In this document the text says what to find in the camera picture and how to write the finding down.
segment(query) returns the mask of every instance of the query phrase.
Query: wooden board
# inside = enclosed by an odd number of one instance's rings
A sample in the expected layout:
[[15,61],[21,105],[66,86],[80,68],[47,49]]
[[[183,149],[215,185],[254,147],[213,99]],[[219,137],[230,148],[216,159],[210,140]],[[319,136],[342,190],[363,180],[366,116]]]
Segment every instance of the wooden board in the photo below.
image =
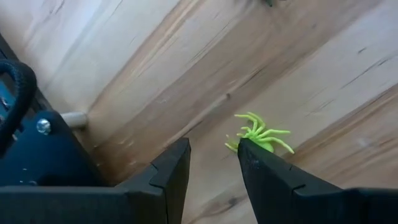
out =
[[235,113],[292,130],[297,154],[277,153],[335,184],[396,187],[397,11],[394,0],[0,0],[0,33],[54,108],[88,113],[82,139],[109,181],[187,135],[183,222],[255,223],[223,146],[243,124]]

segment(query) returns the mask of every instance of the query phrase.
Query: green toy spider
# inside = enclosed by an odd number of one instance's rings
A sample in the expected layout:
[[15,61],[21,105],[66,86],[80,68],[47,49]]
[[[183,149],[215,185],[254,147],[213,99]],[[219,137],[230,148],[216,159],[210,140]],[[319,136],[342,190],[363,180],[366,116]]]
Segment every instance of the green toy spider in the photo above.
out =
[[[252,129],[246,126],[242,127],[241,129],[245,130],[246,134],[238,133],[236,134],[237,136],[241,138],[248,138],[257,145],[261,146],[263,149],[266,149],[270,152],[274,152],[274,147],[271,145],[271,142],[277,142],[282,146],[284,146],[287,150],[289,150],[289,152],[294,154],[293,149],[288,144],[286,144],[279,138],[269,136],[270,134],[290,134],[290,131],[274,130],[274,129],[268,129],[264,131],[266,128],[265,122],[263,122],[263,120],[258,115],[252,112],[248,112],[247,114],[236,114],[235,117],[247,118],[248,120],[253,122]],[[239,143],[235,141],[229,141],[225,143],[225,146],[234,152],[238,152],[238,145]]]

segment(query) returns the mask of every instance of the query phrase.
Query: wooden floor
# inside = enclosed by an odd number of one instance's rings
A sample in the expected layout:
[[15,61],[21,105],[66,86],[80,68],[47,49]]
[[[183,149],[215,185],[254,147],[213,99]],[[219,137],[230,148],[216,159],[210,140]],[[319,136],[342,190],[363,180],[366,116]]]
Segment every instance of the wooden floor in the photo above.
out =
[[117,183],[190,137],[183,223],[255,223],[223,143],[247,111],[340,187],[398,188],[395,0],[0,0],[0,33]]

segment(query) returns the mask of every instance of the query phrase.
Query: black hose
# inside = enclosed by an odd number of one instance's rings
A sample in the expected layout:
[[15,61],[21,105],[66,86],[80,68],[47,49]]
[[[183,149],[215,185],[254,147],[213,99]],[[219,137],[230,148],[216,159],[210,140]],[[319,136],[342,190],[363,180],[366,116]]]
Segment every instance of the black hose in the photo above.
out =
[[12,135],[21,125],[21,121],[30,108],[36,89],[35,73],[22,62],[0,59],[0,75],[7,73],[14,80],[16,100],[8,115],[0,125],[0,157],[2,157],[12,141]]

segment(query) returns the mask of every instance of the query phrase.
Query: bolt head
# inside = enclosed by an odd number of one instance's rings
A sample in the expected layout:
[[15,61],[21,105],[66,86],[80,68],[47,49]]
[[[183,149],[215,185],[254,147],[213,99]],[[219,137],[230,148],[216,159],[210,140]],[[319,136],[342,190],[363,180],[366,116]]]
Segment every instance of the bolt head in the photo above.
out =
[[37,122],[36,128],[37,128],[37,131],[38,131],[39,133],[48,135],[48,134],[50,134],[50,132],[51,132],[51,124],[50,124],[50,121],[48,121],[47,119],[42,118],[42,119],[40,119],[40,120]]

